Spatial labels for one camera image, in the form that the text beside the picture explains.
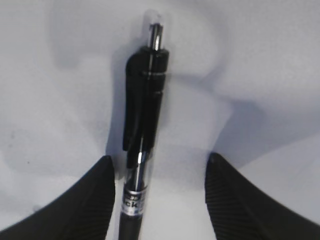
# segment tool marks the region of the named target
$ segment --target pen label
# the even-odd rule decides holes
[[[146,191],[123,190],[121,211],[128,216],[139,216],[144,212]]]

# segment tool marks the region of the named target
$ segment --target pen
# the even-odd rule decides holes
[[[127,173],[119,240],[137,240],[140,233],[169,59],[169,52],[162,48],[162,36],[163,25],[151,24],[148,45],[126,64],[123,150],[127,151]]]

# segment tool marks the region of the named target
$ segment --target white surface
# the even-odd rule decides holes
[[[149,9],[166,15],[171,74],[141,239],[214,239],[213,149],[320,224],[318,1],[2,0],[0,228],[68,189],[107,139],[122,175],[124,68]]]

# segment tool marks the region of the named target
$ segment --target pen grip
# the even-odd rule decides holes
[[[142,215],[120,215],[119,240],[138,240],[142,222]]]

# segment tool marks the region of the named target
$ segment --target black pen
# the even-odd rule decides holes
[[[126,64],[123,150],[127,151],[127,175],[119,240],[137,240],[141,228],[169,59],[169,52],[162,48],[162,36],[163,26],[151,24],[148,46],[140,48]]]

